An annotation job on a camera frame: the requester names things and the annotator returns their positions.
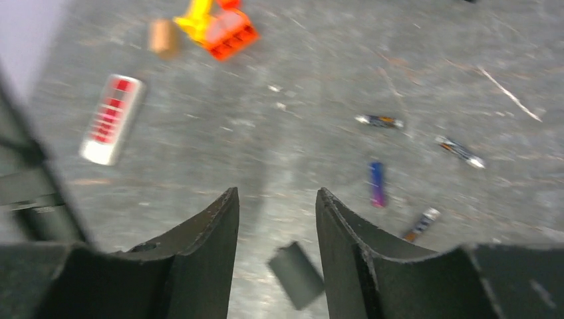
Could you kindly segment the blue purple AAA battery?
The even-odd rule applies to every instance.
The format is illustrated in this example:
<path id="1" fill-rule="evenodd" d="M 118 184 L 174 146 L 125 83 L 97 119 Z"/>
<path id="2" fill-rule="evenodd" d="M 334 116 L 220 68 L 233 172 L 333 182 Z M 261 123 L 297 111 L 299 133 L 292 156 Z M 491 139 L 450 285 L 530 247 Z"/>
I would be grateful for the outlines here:
<path id="1" fill-rule="evenodd" d="M 371 203 L 375 207 L 386 207 L 384 165 L 379 161 L 370 163 Z"/>

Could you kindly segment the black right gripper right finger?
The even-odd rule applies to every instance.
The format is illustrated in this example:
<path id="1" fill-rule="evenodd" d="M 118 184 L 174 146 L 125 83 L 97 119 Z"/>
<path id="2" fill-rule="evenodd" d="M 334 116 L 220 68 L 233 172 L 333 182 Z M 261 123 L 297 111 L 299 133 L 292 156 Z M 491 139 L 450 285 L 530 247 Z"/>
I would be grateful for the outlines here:
<path id="1" fill-rule="evenodd" d="M 325 188 L 315 217 L 331 318 L 563 317 L 561 243 L 438 253 L 378 228 Z"/>

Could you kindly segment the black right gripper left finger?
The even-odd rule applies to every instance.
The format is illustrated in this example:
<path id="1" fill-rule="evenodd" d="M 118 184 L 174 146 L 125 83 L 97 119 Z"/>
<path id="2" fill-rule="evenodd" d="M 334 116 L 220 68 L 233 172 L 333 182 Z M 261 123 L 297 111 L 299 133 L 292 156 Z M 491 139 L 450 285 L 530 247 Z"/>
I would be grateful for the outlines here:
<path id="1" fill-rule="evenodd" d="M 127 252 L 81 243 L 1 246 L 2 318 L 225 318 L 239 230 L 227 189 Z"/>

